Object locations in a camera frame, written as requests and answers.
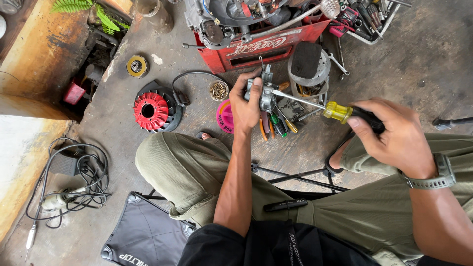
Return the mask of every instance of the lanyard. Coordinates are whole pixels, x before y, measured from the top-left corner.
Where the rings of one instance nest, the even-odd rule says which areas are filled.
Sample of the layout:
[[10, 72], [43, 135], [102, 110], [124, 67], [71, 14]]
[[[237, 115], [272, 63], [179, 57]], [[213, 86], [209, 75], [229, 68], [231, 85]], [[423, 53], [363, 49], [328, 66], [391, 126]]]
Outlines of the lanyard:
[[289, 259], [291, 260], [291, 266], [294, 266], [294, 257], [296, 257], [296, 261], [298, 262], [299, 266], [304, 266], [300, 258], [299, 245], [297, 243], [296, 232], [294, 231], [292, 220], [289, 219], [285, 221], [284, 226], [286, 227], [288, 236]]

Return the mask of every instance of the hand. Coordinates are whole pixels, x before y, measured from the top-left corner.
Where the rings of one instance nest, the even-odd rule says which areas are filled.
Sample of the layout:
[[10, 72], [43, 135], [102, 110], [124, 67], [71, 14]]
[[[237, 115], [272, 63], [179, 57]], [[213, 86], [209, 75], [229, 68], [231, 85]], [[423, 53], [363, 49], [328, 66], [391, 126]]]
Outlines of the hand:
[[[260, 118], [260, 96], [263, 90], [261, 78], [256, 78], [261, 74], [261, 68], [253, 72], [243, 73], [236, 80], [235, 85], [228, 98], [232, 107], [233, 127], [235, 131], [251, 133], [252, 128], [259, 122]], [[248, 79], [255, 78], [251, 86], [250, 101], [243, 99], [244, 88]]]
[[376, 136], [365, 120], [357, 116], [348, 119], [347, 123], [361, 139], [369, 155], [400, 169], [410, 178], [436, 176], [437, 168], [420, 127], [418, 113], [378, 97], [353, 105], [373, 112], [386, 127], [382, 134]]

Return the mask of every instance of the wristwatch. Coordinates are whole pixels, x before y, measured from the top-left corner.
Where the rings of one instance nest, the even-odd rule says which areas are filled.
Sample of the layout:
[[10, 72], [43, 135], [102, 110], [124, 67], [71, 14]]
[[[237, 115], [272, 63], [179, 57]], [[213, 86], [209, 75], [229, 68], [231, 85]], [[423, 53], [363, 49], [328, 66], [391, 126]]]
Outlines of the wristwatch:
[[456, 183], [455, 174], [452, 171], [450, 160], [445, 154], [433, 153], [435, 165], [437, 166], [438, 177], [430, 179], [414, 179], [407, 177], [401, 170], [397, 170], [410, 188], [418, 189], [438, 189], [451, 187]]

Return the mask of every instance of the black foam filter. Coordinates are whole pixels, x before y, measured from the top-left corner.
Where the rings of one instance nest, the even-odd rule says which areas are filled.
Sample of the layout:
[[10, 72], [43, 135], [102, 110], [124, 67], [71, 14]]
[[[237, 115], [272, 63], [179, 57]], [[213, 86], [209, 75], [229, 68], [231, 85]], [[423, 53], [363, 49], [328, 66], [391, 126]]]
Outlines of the black foam filter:
[[300, 42], [296, 45], [294, 54], [292, 55], [291, 73], [304, 79], [315, 77], [321, 53], [321, 45]]

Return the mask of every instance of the coca-cola logo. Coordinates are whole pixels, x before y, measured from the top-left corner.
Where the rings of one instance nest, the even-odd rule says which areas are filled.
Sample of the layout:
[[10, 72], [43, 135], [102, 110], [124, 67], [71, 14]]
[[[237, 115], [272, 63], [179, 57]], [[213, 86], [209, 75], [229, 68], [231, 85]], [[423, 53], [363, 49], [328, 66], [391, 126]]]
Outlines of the coca-cola logo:
[[286, 41], [286, 37], [277, 37], [274, 39], [264, 39], [255, 43], [243, 44], [242, 42], [237, 42], [236, 44], [230, 44], [229, 48], [235, 47], [233, 53], [227, 54], [227, 56], [238, 55], [242, 53], [252, 53], [258, 49], [263, 48], [276, 48], [283, 44]]

